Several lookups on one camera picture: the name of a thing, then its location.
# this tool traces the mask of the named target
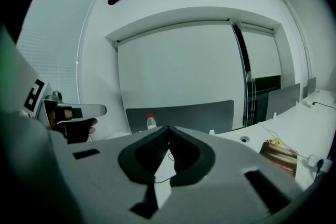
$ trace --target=wall outlet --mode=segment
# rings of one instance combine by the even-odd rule
[[[309,158],[308,158],[308,165],[310,167],[313,167],[313,168],[317,169],[317,162],[320,159],[323,159],[323,161],[324,161],[320,171],[327,173],[330,170],[331,165],[333,164],[333,161],[331,161],[329,159],[325,159],[325,158],[319,157],[317,155],[310,155]]]

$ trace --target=finger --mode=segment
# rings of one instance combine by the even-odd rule
[[[54,110],[53,111],[48,111],[47,116],[48,116],[49,125],[53,129],[56,126]]]
[[[98,120],[97,119],[92,119],[92,123],[91,123],[91,126],[94,126],[98,123]]]
[[[95,131],[96,131],[96,129],[94,127],[90,127],[89,134],[93,134]]]
[[[70,118],[72,118],[72,111],[68,110],[68,109],[65,109],[64,110],[64,115],[65,115],[65,118],[70,119]]]

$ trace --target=cable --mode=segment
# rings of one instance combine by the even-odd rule
[[[172,153],[169,153],[169,154],[168,154],[168,158],[171,159],[171,160],[174,162],[175,160],[172,159],[172,158],[170,158],[169,155],[172,155]],[[161,181],[161,182],[154,182],[154,183],[157,183],[157,184],[158,184],[158,183],[162,183],[162,182],[165,182],[165,181],[167,181],[167,180],[169,180],[169,179],[171,179],[171,177],[168,178],[168,179],[166,179],[166,180],[164,180],[164,181]]]
[[[321,168],[322,168],[322,166],[323,166],[323,164],[324,164],[324,160],[323,159],[320,159],[318,162],[317,162],[317,172],[316,172],[316,176],[315,176],[315,179],[314,179],[314,181],[317,179],[317,177],[319,176],[319,173],[320,173],[320,170],[321,170]]]
[[[329,107],[329,108],[332,108],[332,109],[335,109],[336,110],[336,108],[334,108],[333,106],[330,106],[330,105],[326,105],[326,104],[321,104],[321,105],[324,105],[324,106],[327,106],[327,107]]]
[[[175,161],[174,159],[170,158],[169,155],[172,155],[171,153],[168,154],[168,158],[171,159],[173,162]]]
[[[305,156],[299,154],[297,151],[293,150],[293,148],[291,148],[290,146],[288,146],[287,144],[285,144],[285,143],[283,142],[283,140],[279,137],[279,135],[276,134],[276,132],[273,132],[272,130],[266,128],[261,122],[258,122],[258,124],[259,124],[262,128],[264,128],[267,132],[269,132],[273,137],[275,137],[275,138],[279,138],[279,139],[282,141],[282,143],[284,144],[284,146],[285,146],[287,149],[291,150],[292,152],[295,152],[297,155],[301,156],[302,158],[308,159],[307,157],[305,157]]]
[[[162,182],[165,182],[165,181],[167,181],[167,180],[169,180],[169,179],[171,179],[172,177],[170,177],[170,178],[168,178],[168,179],[166,179],[166,180],[164,180],[164,181],[161,181],[161,182],[154,182],[154,183],[162,183]]]

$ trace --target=desk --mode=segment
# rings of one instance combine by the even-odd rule
[[[275,132],[288,146],[300,155],[309,157],[311,154],[326,158],[336,129],[336,110],[315,104],[308,108],[313,101],[336,106],[336,93],[330,91],[314,92],[293,108],[278,115],[274,120],[263,122],[263,125]],[[235,130],[229,133],[215,134],[216,136],[238,141],[259,153],[266,139],[274,138],[259,124]],[[241,142],[240,137],[247,136],[249,142]],[[298,156],[296,182],[305,190],[314,182],[315,169],[307,165],[307,161]]]

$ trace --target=plastic water bottle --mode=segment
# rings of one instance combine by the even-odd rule
[[[148,113],[147,114],[147,129],[151,129],[151,128],[155,128],[156,127],[156,121],[153,118],[153,114],[152,113]]]

